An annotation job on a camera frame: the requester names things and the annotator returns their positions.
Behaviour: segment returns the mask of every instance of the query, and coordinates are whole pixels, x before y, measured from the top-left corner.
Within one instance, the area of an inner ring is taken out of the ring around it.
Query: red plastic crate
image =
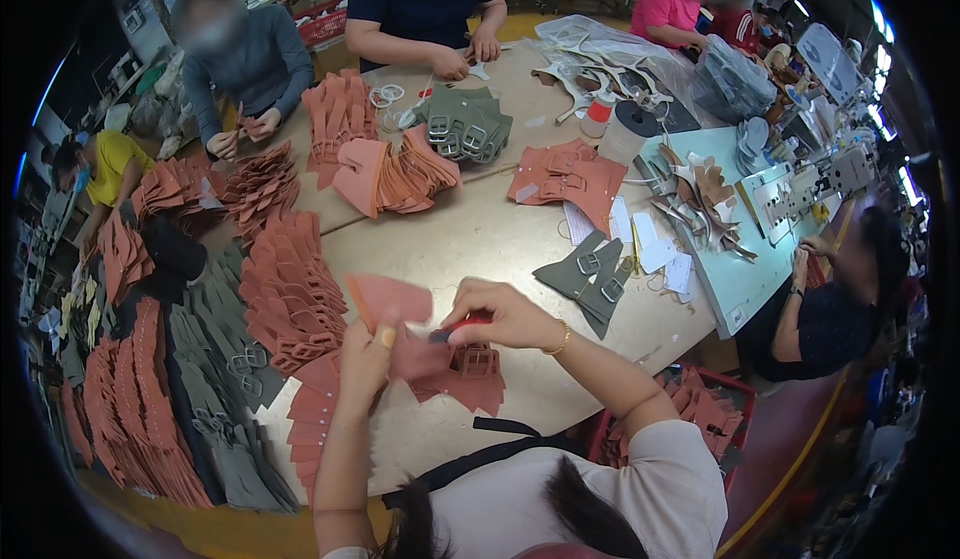
[[[682,361],[678,361],[677,364],[686,369],[693,367],[692,365]],[[757,391],[754,390],[753,387],[738,379],[733,379],[732,377],[728,377],[720,373],[714,373],[702,367],[697,368],[697,373],[700,373],[703,384],[705,384],[708,388],[719,385],[729,390],[737,390],[746,395],[747,399],[743,403],[743,409],[741,409],[743,412],[743,422],[746,425],[740,429],[740,431],[733,434],[733,437],[729,440],[731,445],[742,451],[747,445],[747,433],[750,431],[750,421],[754,416],[753,408],[754,405],[757,404]],[[600,445],[603,444],[603,440],[607,436],[607,428],[610,425],[610,420],[613,418],[610,411],[606,409],[597,415],[600,417],[597,421],[596,430],[594,430],[594,433],[590,437],[590,452],[586,456],[589,461],[594,463],[596,463],[597,457],[600,454]],[[728,492],[730,490],[730,486],[734,483],[733,480],[736,474],[737,468],[731,469],[729,473],[726,474],[726,478],[724,478],[723,481],[724,492]]]
[[[323,3],[322,5],[317,5],[311,9],[307,9],[303,13],[297,13],[294,15],[294,21],[303,19],[304,17],[316,17],[318,15],[324,14],[324,11],[329,14],[326,17],[321,17],[320,19],[314,19],[310,23],[303,24],[302,26],[296,28],[296,31],[300,34],[300,39],[303,40],[303,45],[306,46],[307,50],[310,50],[312,47],[320,44],[321,42],[326,42],[330,38],[342,36],[344,30],[347,28],[347,10],[343,9],[342,11],[337,11],[336,13],[330,13],[337,8],[337,5],[340,4],[341,0],[331,0],[330,2]]]

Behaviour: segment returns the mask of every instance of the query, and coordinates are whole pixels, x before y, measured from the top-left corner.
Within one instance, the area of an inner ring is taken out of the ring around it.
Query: yellow shirt
[[[144,174],[156,165],[136,142],[123,133],[103,130],[96,134],[93,143],[97,145],[97,177],[90,179],[86,185],[86,193],[94,205],[100,203],[114,206],[117,194],[120,193],[123,170],[127,168],[127,161],[130,159],[136,159],[140,163]]]

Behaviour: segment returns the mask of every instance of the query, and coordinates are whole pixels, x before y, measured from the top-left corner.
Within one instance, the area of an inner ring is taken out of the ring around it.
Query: clear plastic sheet
[[[527,40],[547,61],[560,61],[560,72],[573,80],[578,69],[577,64],[586,62],[570,53],[562,52],[558,47],[570,48],[587,36],[581,48],[590,53],[600,51],[622,65],[633,65],[646,58],[640,67],[649,69],[663,82],[671,95],[679,101],[704,128],[716,128],[724,124],[703,108],[696,107],[690,97],[690,82],[693,79],[693,63],[678,51],[658,46],[641,37],[620,32],[598,23],[583,15],[570,15],[562,19],[547,21],[534,28],[540,41]]]
[[[777,97],[766,69],[714,34],[706,37],[706,48],[693,74],[693,101],[730,123],[761,116]]]

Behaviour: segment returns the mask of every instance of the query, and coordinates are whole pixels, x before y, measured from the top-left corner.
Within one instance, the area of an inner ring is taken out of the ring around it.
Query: worker
[[[85,190],[93,205],[79,242],[81,262],[90,255],[107,217],[134,193],[154,165],[136,142],[114,130],[90,135],[86,144],[70,137],[63,141],[54,156],[55,185],[60,192]]]
[[[892,316],[909,259],[900,224],[867,208],[838,252],[819,236],[799,242],[793,275],[737,333],[741,364],[770,382],[835,373],[864,357]],[[833,266],[833,281],[807,288],[809,254]]]
[[[467,19],[474,12],[480,25],[469,36]],[[504,0],[349,0],[346,48],[360,56],[361,72],[426,63],[440,78],[462,80],[471,59],[500,57],[497,32],[506,19]]]
[[[630,33],[665,46],[705,48],[707,38],[694,26],[700,6],[714,0],[636,0]]]
[[[187,54],[183,86],[211,160],[236,158],[240,133],[223,131],[210,85],[255,119],[245,135],[259,142],[277,131],[313,84],[313,63],[282,7],[248,12],[243,0],[176,0],[171,22]]]
[[[663,387],[509,284],[464,279],[441,327],[479,309],[491,311],[493,322],[455,329],[450,344],[483,341],[553,355],[624,424],[630,465],[600,466],[538,446],[430,493],[414,480],[402,491],[398,529],[383,556],[712,557],[727,520],[723,475],[700,428],[681,421]],[[387,319],[370,333],[358,320],[344,334],[340,392],[313,492],[322,558],[377,556],[367,518],[369,412],[387,383],[401,326]]]

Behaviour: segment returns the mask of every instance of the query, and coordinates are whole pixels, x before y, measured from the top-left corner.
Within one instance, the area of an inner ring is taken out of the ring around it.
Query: glue bottle
[[[607,130],[607,122],[610,121],[610,114],[614,110],[614,104],[617,98],[612,92],[603,90],[597,93],[593,99],[593,104],[586,110],[586,115],[580,120],[580,129],[591,138],[599,138]]]

